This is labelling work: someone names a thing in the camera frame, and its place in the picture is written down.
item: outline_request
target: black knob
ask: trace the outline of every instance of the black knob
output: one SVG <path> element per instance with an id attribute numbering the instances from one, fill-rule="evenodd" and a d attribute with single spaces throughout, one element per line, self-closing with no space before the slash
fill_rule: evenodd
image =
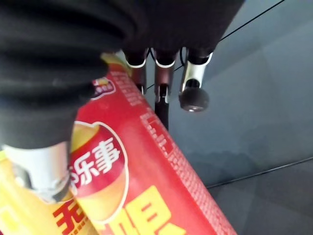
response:
<path id="1" fill-rule="evenodd" d="M 180 107 L 189 112 L 201 112 L 208 107 L 209 95 L 201 88 L 188 87 L 179 95 Z"/>

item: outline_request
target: brand logo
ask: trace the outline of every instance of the brand logo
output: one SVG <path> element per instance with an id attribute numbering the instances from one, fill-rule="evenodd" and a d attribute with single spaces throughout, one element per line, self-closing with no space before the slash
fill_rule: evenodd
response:
<path id="1" fill-rule="evenodd" d="M 114 83 L 106 77 L 94 80 L 93 85 L 95 88 L 95 93 L 91 98 L 92 100 L 99 99 L 104 95 L 112 94 L 116 91 Z"/>
<path id="2" fill-rule="evenodd" d="M 76 121 L 75 126 L 84 126 L 86 130 L 94 131 L 94 135 L 72 152 L 71 191 L 82 200 L 101 192 L 101 200 L 110 202 L 110 209 L 103 211 L 97 220 L 111 219 L 124 205 L 129 186 L 125 147 L 119 136 L 102 122 L 88 124 Z"/>

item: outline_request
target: grey floor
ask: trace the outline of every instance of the grey floor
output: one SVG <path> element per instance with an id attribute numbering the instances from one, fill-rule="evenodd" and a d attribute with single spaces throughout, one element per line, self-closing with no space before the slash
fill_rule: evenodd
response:
<path id="1" fill-rule="evenodd" d="M 313 234 L 312 161 L 241 179 L 313 156 L 312 54 L 312 0 L 247 0 L 206 69 L 206 112 L 180 109 L 176 63 L 170 133 L 240 235 Z"/>

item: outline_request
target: black wire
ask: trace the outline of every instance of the black wire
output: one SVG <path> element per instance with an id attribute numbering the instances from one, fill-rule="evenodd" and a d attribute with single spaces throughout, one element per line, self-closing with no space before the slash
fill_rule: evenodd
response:
<path id="1" fill-rule="evenodd" d="M 259 15 L 257 15 L 256 17 L 252 18 L 251 20 L 249 20 L 248 22 L 246 22 L 245 24 L 243 24 L 242 26 L 240 26 L 239 28 L 235 29 L 234 31 L 232 31 L 231 33 L 227 34 L 225 37 L 223 37 L 220 41 L 224 40 L 225 38 L 229 37 L 230 35 L 232 35 L 233 33 L 237 32 L 239 29 L 245 27 L 247 24 L 251 23 L 252 21 L 254 21 L 255 19 L 259 18 L 260 16 L 262 16 L 263 14 L 267 13 L 268 11 L 270 11 L 271 9 L 273 9 L 274 7 L 276 7 L 277 5 L 281 4 L 284 0 L 281 0 L 280 2 L 276 3 L 274 6 L 271 6 L 269 9 L 261 12 Z"/>
<path id="2" fill-rule="evenodd" d="M 149 54 L 151 55 L 151 58 L 152 58 L 154 61 L 156 61 L 156 58 L 155 58 L 155 56 L 153 55 L 153 52 L 152 52 L 151 47 L 148 49 L 147 57 L 148 57 Z"/>
<path id="3" fill-rule="evenodd" d="M 214 185 L 209 185 L 209 186 L 206 186 L 206 188 L 210 189 L 210 188 L 219 187 L 219 186 L 222 186 L 222 185 L 227 185 L 227 184 L 230 184 L 230 183 L 234 183 L 236 181 L 249 179 L 249 178 L 252 178 L 252 177 L 255 177 L 255 176 L 259 176 L 259 175 L 264 175 L 264 174 L 271 173 L 271 172 L 276 171 L 276 170 L 280 170 L 280 169 L 283 169 L 283 168 L 286 168 L 286 167 L 298 165 L 298 164 L 305 163 L 305 162 L 312 161 L 312 160 L 313 160 L 313 157 L 306 158 L 306 159 L 303 159 L 303 160 L 296 161 L 294 163 L 281 165 L 281 166 L 278 166 L 278 167 L 275 167 L 275 168 L 271 168 L 271 169 L 268 169 L 268 170 L 265 170 L 265 171 L 261 171 L 261 172 L 258 172 L 258 173 L 252 174 L 252 175 L 247 175 L 247 176 L 240 177 L 240 178 L 233 179 L 233 180 L 229 180 L 229 181 L 226 181 L 226 182 L 217 183 L 217 184 L 214 184 Z"/>
<path id="4" fill-rule="evenodd" d="M 180 58 L 181 67 L 185 66 L 185 62 L 182 57 L 182 48 L 179 50 L 179 58 Z"/>
<path id="5" fill-rule="evenodd" d="M 147 89 L 149 89 L 149 88 L 151 88 L 151 87 L 153 87 L 153 86 L 154 86 L 154 84 L 152 84 L 152 85 L 148 86 L 148 88 L 147 88 Z"/>

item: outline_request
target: lay's chip can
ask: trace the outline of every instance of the lay's chip can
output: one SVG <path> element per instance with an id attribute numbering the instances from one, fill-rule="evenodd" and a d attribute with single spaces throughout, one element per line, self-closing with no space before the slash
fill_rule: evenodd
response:
<path id="1" fill-rule="evenodd" d="M 101 235 L 235 235 L 112 55 L 74 126 L 71 191 Z"/>
<path id="2" fill-rule="evenodd" d="M 11 169 L 0 152 L 0 230 L 4 235 L 98 234 L 70 192 L 62 202 L 47 204 L 18 186 Z"/>

